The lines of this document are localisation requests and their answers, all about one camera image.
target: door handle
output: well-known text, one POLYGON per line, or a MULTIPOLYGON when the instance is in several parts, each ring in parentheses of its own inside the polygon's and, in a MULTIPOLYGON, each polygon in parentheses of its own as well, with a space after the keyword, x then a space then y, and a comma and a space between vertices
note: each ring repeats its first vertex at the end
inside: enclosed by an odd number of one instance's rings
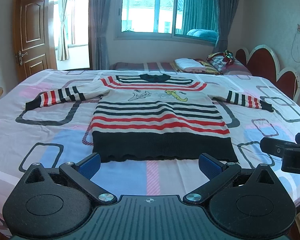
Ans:
POLYGON ((23 61, 22 61, 22 57, 28 55, 28 53, 24 53, 22 54, 21 51, 18 51, 18 55, 16 55, 16 58, 19 58, 19 65, 22 66, 23 65, 23 61))

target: ribbed black plate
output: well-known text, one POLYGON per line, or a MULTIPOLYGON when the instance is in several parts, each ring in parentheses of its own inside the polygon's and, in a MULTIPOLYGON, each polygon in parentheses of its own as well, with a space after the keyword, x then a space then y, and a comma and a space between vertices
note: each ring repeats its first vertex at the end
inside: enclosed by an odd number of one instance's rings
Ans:
POLYGON ((114 205, 98 207, 86 224, 72 234, 58 239, 234 240, 237 238, 216 228, 201 207, 185 205, 179 196, 172 195, 122 196, 114 205))

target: wooden door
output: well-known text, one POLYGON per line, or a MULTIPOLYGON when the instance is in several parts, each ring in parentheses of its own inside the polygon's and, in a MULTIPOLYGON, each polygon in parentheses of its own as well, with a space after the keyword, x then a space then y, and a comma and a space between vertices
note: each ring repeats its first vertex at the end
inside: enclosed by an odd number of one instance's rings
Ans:
POLYGON ((21 82, 44 69, 57 69, 53 4, 49 6, 49 0, 15 0, 14 5, 13 42, 21 82))

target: round metal pin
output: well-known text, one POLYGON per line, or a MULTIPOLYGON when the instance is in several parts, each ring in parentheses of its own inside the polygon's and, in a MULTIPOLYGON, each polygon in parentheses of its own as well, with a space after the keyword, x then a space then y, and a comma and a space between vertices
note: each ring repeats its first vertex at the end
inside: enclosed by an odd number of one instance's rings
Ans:
POLYGON ((190 193, 186 196, 186 199, 193 202, 199 201, 201 199, 201 195, 197 193, 190 193))
POLYGON ((114 199, 114 196, 110 193, 103 193, 98 196, 101 201, 108 202, 114 199))

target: striped sweater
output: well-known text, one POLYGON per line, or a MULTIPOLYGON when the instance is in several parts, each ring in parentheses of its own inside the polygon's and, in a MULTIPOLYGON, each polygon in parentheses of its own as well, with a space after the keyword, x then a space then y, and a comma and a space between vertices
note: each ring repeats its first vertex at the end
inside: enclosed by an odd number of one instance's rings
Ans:
POLYGON ((44 92, 26 103, 26 110, 100 95, 91 129, 93 152, 102 162, 196 159, 203 152, 237 162, 229 129, 211 99, 273 112, 258 98, 166 74, 109 76, 44 92))

